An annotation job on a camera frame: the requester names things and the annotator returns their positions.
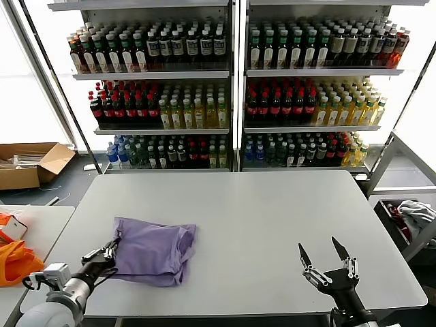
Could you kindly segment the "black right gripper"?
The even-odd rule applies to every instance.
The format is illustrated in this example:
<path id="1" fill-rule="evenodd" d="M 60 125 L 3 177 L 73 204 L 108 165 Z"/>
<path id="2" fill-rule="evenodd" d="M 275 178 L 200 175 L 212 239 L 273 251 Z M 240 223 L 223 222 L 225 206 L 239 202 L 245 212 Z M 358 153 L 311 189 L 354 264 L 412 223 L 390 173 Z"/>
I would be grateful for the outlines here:
<path id="1" fill-rule="evenodd" d="M 344 311 L 348 317 L 363 316 L 366 310 L 355 290 L 360 278 L 358 260 L 334 236 L 331 239 L 344 268 L 322 273 L 312 265 L 307 252 L 299 243 L 300 261 L 304 268 L 302 275 L 312 285 L 322 286 L 320 292 L 331 296 L 337 309 Z"/>

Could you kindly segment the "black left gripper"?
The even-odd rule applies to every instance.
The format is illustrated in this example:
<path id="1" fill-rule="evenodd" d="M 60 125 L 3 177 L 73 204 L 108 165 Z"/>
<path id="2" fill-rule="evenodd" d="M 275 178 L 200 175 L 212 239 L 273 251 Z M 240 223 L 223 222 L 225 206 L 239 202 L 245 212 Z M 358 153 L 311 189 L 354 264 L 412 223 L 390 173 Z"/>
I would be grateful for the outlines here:
<path id="1" fill-rule="evenodd" d="M 75 274 L 75 278 L 83 280 L 88 285 L 94 285 L 100 275 L 115 268 L 115 256 L 121 237 L 117 236 L 103 248 L 90 251 L 81 257 L 82 267 Z"/>

